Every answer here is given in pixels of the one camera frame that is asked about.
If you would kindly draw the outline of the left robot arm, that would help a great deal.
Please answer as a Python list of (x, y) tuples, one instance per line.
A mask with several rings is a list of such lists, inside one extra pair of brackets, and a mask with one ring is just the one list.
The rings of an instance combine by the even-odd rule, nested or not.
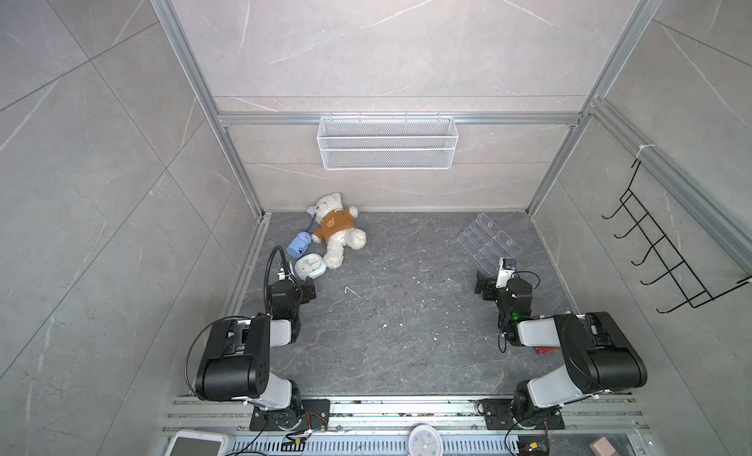
[(300, 308), (315, 298), (310, 279), (279, 280), (264, 289), (265, 313), (211, 324), (196, 376), (189, 381), (193, 393), (208, 401), (247, 401), (278, 429), (299, 428), (305, 415), (301, 391), (271, 371), (270, 350), (297, 342)]

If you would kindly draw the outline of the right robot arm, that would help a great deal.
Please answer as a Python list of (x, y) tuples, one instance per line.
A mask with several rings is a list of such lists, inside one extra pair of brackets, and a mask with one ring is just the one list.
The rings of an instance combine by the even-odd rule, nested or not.
[(515, 387), (503, 416), (533, 429), (561, 407), (601, 393), (643, 387), (647, 369), (613, 317), (607, 312), (532, 315), (533, 286), (512, 271), (500, 278), (477, 273), (474, 293), (497, 305), (497, 346), (552, 348), (564, 364)]

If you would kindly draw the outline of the red leather card holder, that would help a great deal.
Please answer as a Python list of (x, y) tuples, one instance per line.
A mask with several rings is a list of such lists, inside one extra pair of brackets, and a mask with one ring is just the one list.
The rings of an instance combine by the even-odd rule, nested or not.
[(550, 352), (558, 351), (559, 347), (555, 347), (555, 346), (537, 346), (535, 348), (535, 350), (536, 350), (536, 353), (538, 355), (543, 355), (543, 354), (547, 354), (547, 353), (550, 353)]

